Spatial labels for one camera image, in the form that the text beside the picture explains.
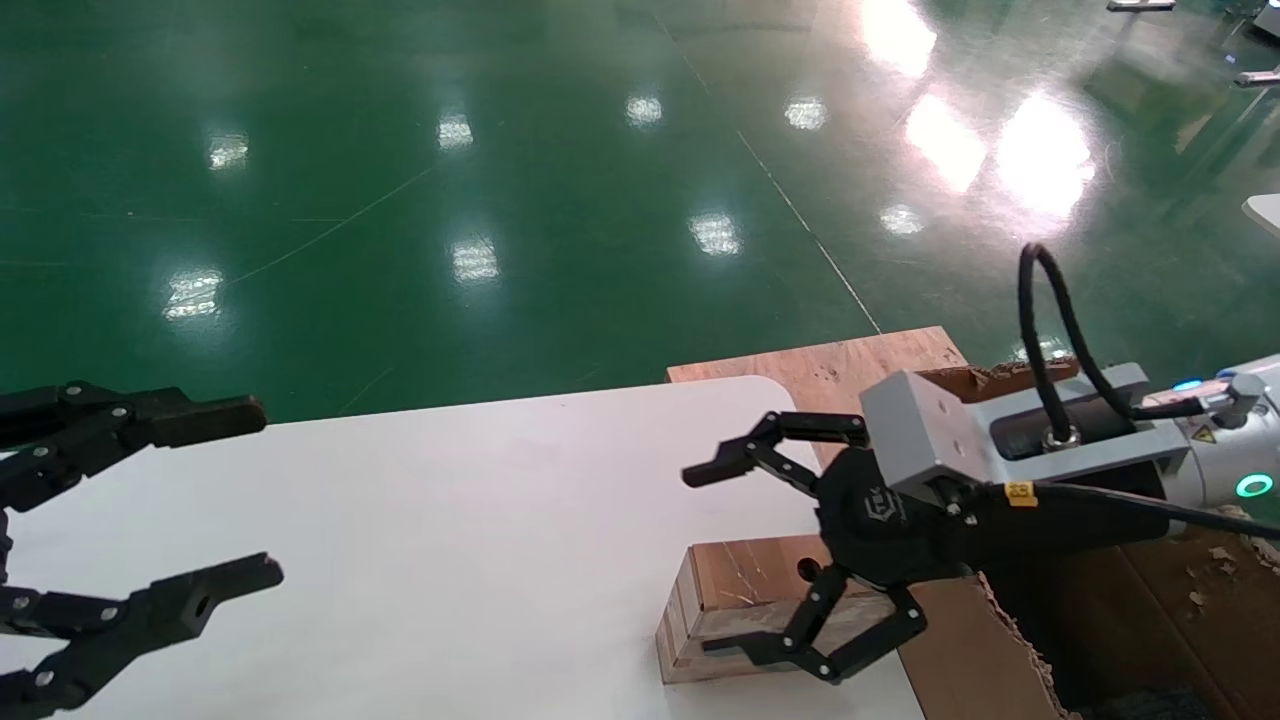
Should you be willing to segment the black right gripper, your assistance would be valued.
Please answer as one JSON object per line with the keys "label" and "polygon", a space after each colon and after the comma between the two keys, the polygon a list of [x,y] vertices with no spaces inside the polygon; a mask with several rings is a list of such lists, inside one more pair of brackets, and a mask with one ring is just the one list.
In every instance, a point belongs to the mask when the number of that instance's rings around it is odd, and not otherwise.
{"label": "black right gripper", "polygon": [[[786,439],[854,448],[842,451],[818,477],[777,450]],[[704,653],[740,653],[755,667],[788,665],[837,685],[927,629],[910,584],[1155,541],[1172,527],[1167,518],[1096,493],[1038,486],[1034,505],[1023,507],[1011,503],[1001,484],[942,479],[946,497],[959,507],[951,514],[932,482],[924,498],[887,487],[869,447],[860,415],[771,411],[745,436],[721,442],[710,461],[682,470],[685,486],[701,488],[760,469],[817,498],[819,536],[835,561],[797,565],[810,585],[783,630],[704,641]],[[854,578],[884,594],[893,611],[823,653],[814,641]]]}

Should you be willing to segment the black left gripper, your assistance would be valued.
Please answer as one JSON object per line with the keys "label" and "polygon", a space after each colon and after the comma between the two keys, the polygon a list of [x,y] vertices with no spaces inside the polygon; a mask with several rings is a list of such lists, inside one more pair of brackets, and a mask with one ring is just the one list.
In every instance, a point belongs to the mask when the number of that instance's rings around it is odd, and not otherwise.
{"label": "black left gripper", "polygon": [[[252,396],[193,401],[178,388],[122,393],[74,380],[1,397],[1,505],[27,512],[147,447],[179,448],[264,430]],[[268,553],[169,577],[124,600],[5,585],[12,552],[0,511],[3,634],[65,641],[32,669],[1,678],[4,719],[46,719],[90,702],[147,653],[204,633],[220,603],[284,580]]]}

